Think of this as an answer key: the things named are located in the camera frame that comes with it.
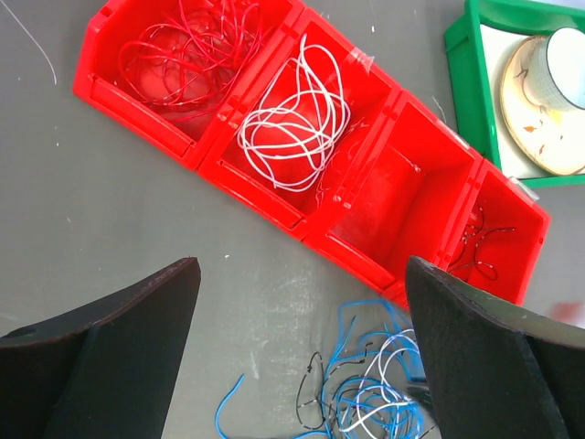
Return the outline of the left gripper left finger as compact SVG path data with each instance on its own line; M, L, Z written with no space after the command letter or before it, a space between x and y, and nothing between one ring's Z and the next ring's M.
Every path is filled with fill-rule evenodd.
M2 336L2 437L161 437L200 282L183 258Z

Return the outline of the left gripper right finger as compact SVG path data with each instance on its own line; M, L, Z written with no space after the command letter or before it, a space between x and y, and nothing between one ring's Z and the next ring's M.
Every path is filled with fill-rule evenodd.
M442 437L583 437L582 328L513 305L416 256L406 292Z

